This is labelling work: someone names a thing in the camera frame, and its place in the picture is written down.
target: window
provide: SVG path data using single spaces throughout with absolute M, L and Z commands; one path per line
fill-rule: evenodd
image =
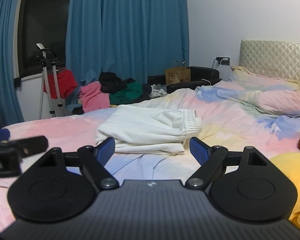
M 70 0 L 21 0 L 18 22 L 18 64 L 20 77 L 41 73 L 37 43 L 54 51 L 66 63 L 66 29 Z

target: yellow plush toy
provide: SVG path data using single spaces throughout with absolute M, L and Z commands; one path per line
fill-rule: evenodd
M 300 153 L 285 153 L 277 155 L 270 161 L 285 174 L 296 186 L 298 200 L 289 220 L 300 228 Z

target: white folded clothing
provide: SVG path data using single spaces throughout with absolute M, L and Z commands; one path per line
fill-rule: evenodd
M 115 139 L 115 152 L 175 155 L 186 139 L 202 130 L 195 110 L 167 110 L 121 105 L 97 129 L 97 144 Z

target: tie-dye bedding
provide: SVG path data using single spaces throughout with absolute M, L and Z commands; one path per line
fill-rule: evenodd
M 196 109 L 203 130 L 198 138 L 208 145 L 223 145 L 241 151 L 253 145 L 266 157 L 285 152 L 299 152 L 300 84 L 270 79 L 233 67 L 229 82 L 180 89 L 164 98 L 144 101 L 135 106 L 162 109 Z M 49 147 L 75 151 L 83 145 L 95 145 L 95 134 L 116 108 L 11 125 L 11 139 L 45 135 Z M 25 159 L 26 170 L 40 155 Z M 181 179 L 183 182 L 199 167 L 186 150 L 175 156 L 114 154 L 106 168 L 122 183 L 124 179 Z M 7 188 L 15 179 L 0 179 L 0 231 L 13 222 L 7 204 Z

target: bed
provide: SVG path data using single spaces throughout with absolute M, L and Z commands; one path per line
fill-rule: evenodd
M 252 145 L 267 158 L 299 152 L 300 44 L 242 40 L 239 65 L 232 66 L 229 82 L 198 87 L 195 91 L 180 89 L 135 106 L 195 109 L 203 127 L 197 137 L 211 146 L 218 144 L 231 151 L 242 151 Z M 115 111 L 115 108 L 107 108 L 7 128 L 11 139 L 45 135 L 50 148 L 76 151 L 84 145 L 96 145 L 97 127 Z M 185 150 L 184 154 L 174 156 L 114 154 L 106 168 L 120 183 L 124 179 L 181 179 L 185 182 L 199 167 L 187 144 Z M 41 156 L 24 159 L 22 170 Z M 14 221 L 6 194 L 15 179 L 0 179 L 0 231 Z

